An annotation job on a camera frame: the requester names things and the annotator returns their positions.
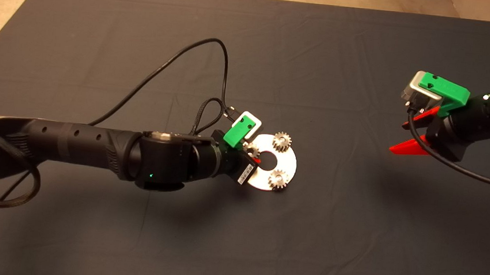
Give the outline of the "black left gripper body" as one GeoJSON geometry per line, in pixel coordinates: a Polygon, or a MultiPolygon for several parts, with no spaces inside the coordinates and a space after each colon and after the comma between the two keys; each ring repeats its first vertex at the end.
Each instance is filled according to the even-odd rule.
{"type": "Polygon", "coordinates": [[[230,146],[224,139],[225,134],[221,130],[212,132],[214,139],[214,151],[216,154],[216,167],[212,177],[227,175],[238,185],[246,185],[249,178],[258,169],[258,163],[248,154],[246,143],[237,143],[236,147],[230,146]]]}

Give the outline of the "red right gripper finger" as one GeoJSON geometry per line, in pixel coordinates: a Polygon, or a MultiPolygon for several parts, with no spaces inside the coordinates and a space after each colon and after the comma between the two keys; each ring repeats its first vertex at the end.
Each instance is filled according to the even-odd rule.
{"type": "Polygon", "coordinates": [[[421,147],[416,139],[409,139],[390,146],[389,151],[396,155],[430,155],[425,149],[421,147]]]}
{"type": "MultiPolygon", "coordinates": [[[[419,112],[415,114],[412,118],[413,120],[412,123],[414,124],[414,127],[416,129],[422,129],[428,127],[429,124],[431,124],[432,121],[435,120],[435,118],[437,117],[439,110],[440,110],[440,106],[435,106],[432,109],[424,110],[422,113],[419,110],[419,112]]],[[[411,105],[408,106],[407,112],[408,113],[414,112],[413,107],[411,105]]],[[[405,123],[402,124],[402,128],[405,129],[406,131],[410,131],[411,128],[410,122],[405,121],[405,123]]]]}

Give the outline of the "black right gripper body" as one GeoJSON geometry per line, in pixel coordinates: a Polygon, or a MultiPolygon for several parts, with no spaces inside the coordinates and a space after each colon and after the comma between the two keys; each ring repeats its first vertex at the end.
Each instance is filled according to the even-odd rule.
{"type": "Polygon", "coordinates": [[[440,156],[461,162],[471,144],[490,139],[490,93],[487,99],[478,95],[464,106],[438,110],[428,125],[425,139],[440,156]]]}

